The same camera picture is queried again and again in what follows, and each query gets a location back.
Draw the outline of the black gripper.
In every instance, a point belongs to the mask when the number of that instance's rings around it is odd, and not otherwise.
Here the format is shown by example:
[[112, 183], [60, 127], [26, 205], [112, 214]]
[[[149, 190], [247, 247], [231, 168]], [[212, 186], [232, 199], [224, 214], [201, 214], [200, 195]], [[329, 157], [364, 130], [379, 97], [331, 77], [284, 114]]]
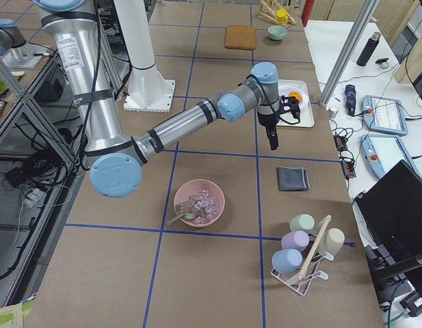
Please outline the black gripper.
[[271, 150], [278, 148], [278, 134], [276, 132], [276, 125], [279, 122], [279, 117], [276, 114], [262, 114], [258, 113], [259, 124], [266, 130], [269, 146]]

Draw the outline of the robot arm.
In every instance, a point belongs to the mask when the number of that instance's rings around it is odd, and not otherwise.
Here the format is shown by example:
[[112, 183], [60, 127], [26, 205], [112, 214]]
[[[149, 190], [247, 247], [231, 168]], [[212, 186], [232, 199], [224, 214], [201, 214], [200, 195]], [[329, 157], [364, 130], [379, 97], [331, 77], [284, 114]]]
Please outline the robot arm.
[[158, 71], [148, 19], [141, 1], [116, 1], [114, 7], [131, 63], [125, 112], [119, 114], [109, 84], [110, 64], [101, 59], [102, 26], [94, 1], [37, 1], [44, 30], [55, 40], [74, 104], [88, 142], [83, 158], [90, 164], [90, 182], [107, 197], [124, 197], [136, 190], [142, 166], [166, 147], [213, 123], [233, 122], [256, 109], [277, 148], [278, 71], [261, 62], [235, 89], [216, 92], [190, 109], [162, 122], [170, 110], [175, 82]]

